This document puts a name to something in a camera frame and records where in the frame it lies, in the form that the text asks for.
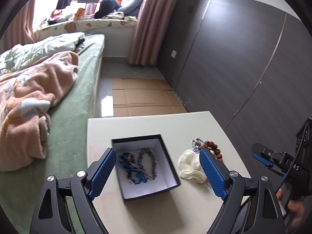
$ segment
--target gray floor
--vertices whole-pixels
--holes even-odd
[[[98,84],[99,117],[113,116],[112,78],[165,80],[155,66],[102,62]]]

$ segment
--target blue bracelet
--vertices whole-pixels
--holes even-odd
[[[119,156],[119,166],[127,172],[127,179],[131,184],[140,184],[141,182],[146,183],[147,179],[144,173],[134,165],[135,159],[133,154],[126,152]],[[132,178],[132,173],[135,173],[138,179]]]

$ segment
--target dark wood panel wall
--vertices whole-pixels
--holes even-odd
[[[294,155],[295,134],[312,116],[312,37],[264,3],[210,0],[204,15],[206,2],[177,0],[157,67],[187,111],[213,114],[251,176],[276,187],[280,177],[252,158],[251,146]],[[189,4],[197,16],[182,23]]]

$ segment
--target black cable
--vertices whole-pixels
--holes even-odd
[[[303,133],[302,133],[302,137],[301,137],[301,142],[300,142],[299,148],[298,148],[298,150],[297,150],[297,153],[296,153],[296,155],[294,156],[294,160],[292,161],[291,166],[289,167],[288,171],[286,172],[286,175],[285,175],[284,179],[282,180],[282,182],[280,183],[280,185],[279,185],[279,186],[277,187],[277,189],[275,190],[275,193],[277,193],[278,190],[280,190],[280,188],[281,188],[282,185],[284,184],[284,182],[285,182],[285,180],[286,180],[288,174],[290,173],[291,168],[294,166],[294,162],[295,162],[295,160],[296,160],[296,158],[297,158],[297,156],[298,156],[298,154],[299,154],[299,151],[300,151],[300,149],[301,149],[301,145],[302,145],[302,142],[303,142],[303,137],[304,137],[304,135],[305,135],[305,130],[307,129],[307,127],[308,127],[309,124],[310,124],[310,122],[308,122],[308,123],[305,125],[305,128],[304,128]]]

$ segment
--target pink blanket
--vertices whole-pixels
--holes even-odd
[[[46,157],[47,111],[69,92],[77,69],[77,54],[60,52],[0,77],[0,171],[17,170]]]

